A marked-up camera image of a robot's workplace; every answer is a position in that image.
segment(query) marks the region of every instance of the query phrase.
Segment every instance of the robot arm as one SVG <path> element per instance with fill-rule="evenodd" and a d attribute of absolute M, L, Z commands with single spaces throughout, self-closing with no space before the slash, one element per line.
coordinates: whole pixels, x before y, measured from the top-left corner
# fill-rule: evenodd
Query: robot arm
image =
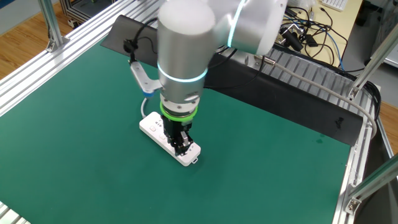
<path fill-rule="evenodd" d="M 177 155 L 189 136 L 203 92 L 208 64 L 217 46 L 265 55 L 277 37 L 287 0 L 170 0 L 159 10 L 159 80 L 150 80 L 139 62 L 131 70 L 145 95 L 160 89 L 164 133 Z"/>

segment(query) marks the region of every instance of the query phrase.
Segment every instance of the green ring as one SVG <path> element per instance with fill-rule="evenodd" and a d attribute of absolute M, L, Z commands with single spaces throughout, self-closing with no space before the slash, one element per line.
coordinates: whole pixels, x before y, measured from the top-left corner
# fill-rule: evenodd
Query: green ring
<path fill-rule="evenodd" d="M 187 121 L 192 120 L 193 117 L 197 114 L 197 112 L 198 112 L 198 107 L 195 108 L 194 112 L 193 112 L 191 115 L 186 116 L 186 117 L 184 117 L 184 118 L 178 118 L 178 117 L 174 117 L 174 116 L 168 114 L 168 112 L 166 112 L 166 111 L 164 110 L 162 102 L 160 102 L 160 111 L 162 112 L 162 114 L 163 114 L 166 118 L 168 118 L 168 119 L 170 119 L 170 120 L 172 120 L 172 121 L 187 122 Z"/>

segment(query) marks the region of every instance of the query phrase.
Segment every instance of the power cord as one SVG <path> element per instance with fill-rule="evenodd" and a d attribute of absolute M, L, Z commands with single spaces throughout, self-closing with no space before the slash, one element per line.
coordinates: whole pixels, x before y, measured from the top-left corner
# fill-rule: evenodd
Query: power cord
<path fill-rule="evenodd" d="M 333 27 L 333 19 L 331 18 L 331 16 L 329 15 L 329 13 L 328 13 L 324 8 L 322 8 L 322 7 L 320 7 L 319 9 L 320 9 L 322 12 L 326 13 L 326 15 L 329 17 L 330 22 L 331 22 L 330 27 Z"/>
<path fill-rule="evenodd" d="M 311 23 L 311 24 L 310 24 L 310 27 L 306 27 L 305 24 L 303 23 L 303 22 L 305 22 L 305 21 L 304 21 L 304 20 L 301 20 L 300 18 L 298 18 L 298 19 L 292 19 L 292 18 L 289 18 L 289 17 L 287 17 L 287 16 L 285 16 L 285 17 L 287 18 L 287 20 L 285 20 L 285 21 L 293 21 L 292 23 L 286 23 L 286 24 L 296 24 L 296 25 L 298 25 L 298 24 L 296 23 L 296 21 L 297 21 L 297 22 L 303 24 L 303 28 L 304 28 L 304 29 L 307 28 L 307 30 L 299 37 L 299 39 L 300 39 L 301 41 L 304 41 L 304 40 L 307 39 L 306 36 L 309 35 L 309 34 L 305 34 L 305 33 L 307 33 L 308 29 L 314 29 L 314 28 L 312 28 L 311 26 L 315 25 L 315 23 L 316 23 L 316 22 L 314 22 L 314 21 L 308 21 L 308 22 Z M 317 29 L 317 31 L 316 31 L 314 34 L 312 34 L 312 37 L 315 37 L 316 35 L 322 34 L 322 33 L 324 33 L 324 32 L 326 33 L 328 30 L 330 30 L 330 26 L 327 26 L 327 25 L 324 25 L 324 24 L 319 24 L 319 26 L 320 26 L 320 28 Z M 318 44 L 318 45 L 321 45 L 322 47 L 321 47 L 321 49 L 320 49 L 314 56 L 311 56 L 311 55 L 308 53 L 308 51 L 307 51 L 307 45 L 308 45 L 308 44 L 305 44 L 305 49 L 304 49 L 304 50 L 305 50 L 305 52 L 307 53 L 307 55 L 310 56 L 311 58 L 316 57 L 316 56 L 323 50 L 323 47 L 325 46 L 326 38 L 327 38 L 327 34 L 325 34 L 325 38 L 324 38 L 324 40 L 323 40 L 323 43 L 322 43 L 322 44 Z"/>
<path fill-rule="evenodd" d="M 142 40 L 142 39 L 147 39 L 147 40 L 149 40 L 149 41 L 150 41 L 150 46 L 151 46 L 151 48 L 152 48 L 152 52 L 153 52 L 154 54 L 157 54 L 157 52 L 155 51 L 154 42 L 152 41 L 152 39 L 149 38 L 149 37 L 140 37 L 140 38 L 138 38 L 137 40 Z"/>
<path fill-rule="evenodd" d="M 305 20 L 297 20 L 297 19 L 292 19 L 292 18 L 289 18 L 289 17 L 287 17 L 287 16 L 284 16 L 284 17 L 286 17 L 286 18 L 288 18 L 289 20 L 291 20 L 293 23 L 295 23 L 295 24 L 297 24 L 296 23 L 296 21 L 300 21 L 300 22 L 306 22 Z M 319 22 L 313 22 L 313 21 L 310 21 L 311 23 L 313 23 L 315 26 L 318 26 L 319 28 L 321 28 L 321 30 L 323 31 L 323 32 L 326 32 L 326 34 L 330 37 L 330 39 L 332 40 L 332 42 L 334 43 L 334 45 L 336 46 L 336 50 L 337 50 L 337 55 L 338 55 L 338 58 L 339 58 L 339 61 L 340 61 L 340 66 L 341 66 L 341 69 L 344 71 L 344 66 L 343 66 L 343 61 L 342 61 L 342 59 L 341 59 L 341 55 L 340 55 L 340 51 L 339 51 L 339 48 L 338 48 L 338 46 L 337 46 L 337 43 L 336 43 L 336 41 L 334 40 L 334 38 L 328 33 L 328 29 L 327 28 L 329 28 L 330 30 L 332 30 L 333 32 L 335 32 L 336 34 L 338 34 L 335 30 L 333 30 L 330 26 L 328 26 L 328 25 L 324 25 L 324 24 L 321 24 L 321 23 L 319 23 Z"/>
<path fill-rule="evenodd" d="M 219 62 L 219 63 L 217 63 L 217 64 L 215 64 L 215 65 L 209 66 L 208 69 L 212 69 L 212 68 L 215 68 L 215 67 L 217 67 L 217 66 L 220 66 L 220 65 L 224 64 L 224 63 L 227 62 L 229 59 L 231 59 L 231 57 L 232 57 L 237 51 L 238 51 L 237 49 L 233 50 L 232 53 L 230 53 L 230 55 L 229 55 L 225 60 L 223 60 L 223 61 L 221 61 L 221 62 Z"/>
<path fill-rule="evenodd" d="M 360 69 L 356 69 L 356 70 L 351 70 L 351 71 L 345 71 L 345 72 L 359 72 L 364 70 L 365 68 L 360 68 Z"/>
<path fill-rule="evenodd" d="M 141 103 L 141 115 L 142 115 L 142 118 L 146 118 L 147 117 L 145 115 L 145 112 L 144 112 L 144 108 L 145 108 L 145 105 L 146 105 L 147 101 L 148 101 L 148 99 L 144 98 L 144 100 Z"/>
<path fill-rule="evenodd" d="M 134 36 L 133 39 L 126 39 L 123 41 L 123 49 L 127 53 L 130 54 L 130 63 L 133 63 L 136 61 L 136 56 L 134 55 L 134 51 L 138 49 L 138 40 L 141 32 L 147 27 L 149 24 L 157 21 L 157 17 L 149 19 L 146 23 L 144 23 L 139 30 L 137 31 L 136 35 Z"/>
<path fill-rule="evenodd" d="M 219 52 L 216 52 L 216 53 L 218 53 L 218 54 L 222 54 L 224 51 L 226 51 L 226 50 L 228 50 L 229 49 L 229 47 L 228 46 L 223 46 L 224 47 L 224 49 L 222 49 L 222 50 L 220 50 Z"/>
<path fill-rule="evenodd" d="M 304 47 L 305 53 L 306 53 L 309 57 L 311 57 L 311 58 L 314 58 L 315 56 L 317 56 L 317 55 L 310 56 L 310 54 L 307 52 L 307 45 L 308 45 L 308 43 L 305 43 L 305 47 Z M 318 45 L 327 47 L 327 48 L 330 50 L 330 53 L 331 53 L 331 62 L 330 62 L 330 65 L 334 65 L 334 64 L 335 64 L 335 53 L 333 53 L 333 49 L 332 49 L 329 45 L 327 45 L 327 44 L 318 44 Z"/>
<path fill-rule="evenodd" d="M 325 38 L 323 39 L 323 43 L 322 44 L 319 44 L 319 45 L 321 45 L 321 49 L 319 49 L 319 51 L 315 54 L 315 55 L 313 55 L 313 56 L 311 56 L 308 52 L 307 52 L 307 45 L 308 44 L 305 44 L 305 46 L 304 46 L 304 50 L 305 50 L 305 53 L 307 53 L 307 55 L 308 56 L 310 56 L 311 58 L 315 58 L 322 50 L 323 50 L 323 47 L 324 46 L 326 46 L 326 38 L 328 37 L 328 33 L 327 32 L 325 32 Z"/>

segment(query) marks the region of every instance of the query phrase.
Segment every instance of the white cable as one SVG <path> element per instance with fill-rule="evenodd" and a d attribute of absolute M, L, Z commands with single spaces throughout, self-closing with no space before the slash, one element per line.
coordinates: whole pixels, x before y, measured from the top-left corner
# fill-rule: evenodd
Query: white cable
<path fill-rule="evenodd" d="M 300 75 L 297 75 L 294 72 L 291 72 L 289 69 L 279 65 L 278 63 L 274 62 L 273 60 L 271 60 L 269 58 L 268 58 L 268 60 L 266 60 L 266 62 L 270 63 L 271 65 L 275 65 L 275 67 L 278 67 L 278 68 L 282 69 L 282 71 L 287 72 L 289 75 L 291 75 L 291 76 L 293 76 L 295 78 L 298 78 L 301 81 L 307 82 L 307 83 L 309 83 L 309 84 L 311 84 L 311 85 L 313 85 L 313 86 L 315 86 L 315 87 L 317 87 L 317 88 L 319 88 L 319 89 L 321 89 L 323 91 L 326 91 L 329 94 L 331 94 L 331 95 L 343 100 L 344 102 L 350 104 L 351 106 L 354 106 L 356 109 L 360 110 L 360 112 L 362 112 L 366 117 L 368 117 L 368 120 L 372 123 L 372 136 L 371 136 L 371 138 L 373 138 L 376 135 L 376 133 L 377 133 L 377 124 L 376 124 L 376 122 L 374 122 L 372 116 L 366 110 L 364 110 L 362 107 L 360 107 L 356 103 L 354 103 L 351 100 L 341 96 L 338 93 L 335 93 L 334 91 L 329 90 L 328 88 L 324 87 L 323 85 L 317 84 L 317 83 L 315 83 L 315 82 L 313 82 L 311 80 L 307 80 L 306 78 L 301 77 Z"/>
<path fill-rule="evenodd" d="M 146 103 L 147 103 L 147 98 L 144 98 L 144 100 L 141 103 L 141 115 L 142 115 L 142 118 L 146 118 L 146 115 L 144 113 L 144 107 L 145 107 Z"/>

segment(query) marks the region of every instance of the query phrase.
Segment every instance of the metal bracket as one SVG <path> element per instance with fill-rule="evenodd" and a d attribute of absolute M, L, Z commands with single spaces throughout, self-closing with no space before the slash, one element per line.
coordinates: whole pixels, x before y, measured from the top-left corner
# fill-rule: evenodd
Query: metal bracket
<path fill-rule="evenodd" d="M 152 80 L 148 77 L 141 63 L 133 62 L 130 64 L 130 69 L 134 78 L 136 79 L 139 88 L 146 94 L 151 95 L 157 89 L 162 88 L 159 80 Z"/>
<path fill-rule="evenodd" d="M 62 37 L 62 40 L 63 40 L 63 44 L 66 44 L 70 39 L 68 39 L 66 37 Z M 57 45 L 57 42 L 53 39 L 50 39 L 45 50 L 51 53 L 51 52 L 57 50 L 58 47 L 59 46 Z"/>
<path fill-rule="evenodd" d="M 352 184 L 349 184 L 347 186 L 347 191 L 350 192 L 354 189 L 355 187 Z M 357 211 L 359 205 L 362 203 L 362 201 L 356 199 L 356 198 L 351 198 L 347 206 L 345 208 L 346 213 L 349 213 L 350 215 L 355 215 L 355 212 Z"/>
<path fill-rule="evenodd" d="M 386 57 L 391 53 L 394 47 L 398 44 L 398 24 L 390 32 L 387 38 L 383 41 L 380 47 L 375 51 L 372 56 L 372 60 L 363 70 L 363 73 L 355 80 L 351 89 L 348 93 L 348 98 L 350 100 L 355 99 L 360 89 L 365 85 L 365 83 L 370 79 L 374 72 L 379 68 L 379 66 L 384 62 Z"/>
<path fill-rule="evenodd" d="M 297 24 L 282 25 L 282 27 L 287 28 L 287 30 L 295 29 L 299 35 L 302 35 L 304 33 L 304 30 L 299 28 Z"/>
<path fill-rule="evenodd" d="M 283 39 L 283 40 L 282 39 L 278 39 L 278 43 L 281 44 L 281 45 L 283 45 L 285 42 L 286 42 L 286 39 Z"/>
<path fill-rule="evenodd" d="M 45 50 L 51 53 L 57 50 L 63 44 L 66 44 L 69 39 L 61 36 L 57 17 L 55 16 L 51 0 L 39 0 L 39 5 L 43 13 L 45 25 L 47 26 L 47 30 L 49 31 L 50 40 Z"/>
<path fill-rule="evenodd" d="M 397 175 L 398 155 L 395 155 L 374 171 L 369 177 L 364 179 L 360 184 L 355 187 L 353 185 L 349 185 L 347 187 L 348 203 L 345 211 L 351 215 L 355 215 L 355 211 L 364 199 L 374 194 L 381 187 L 388 184 L 392 179 L 397 178 Z"/>

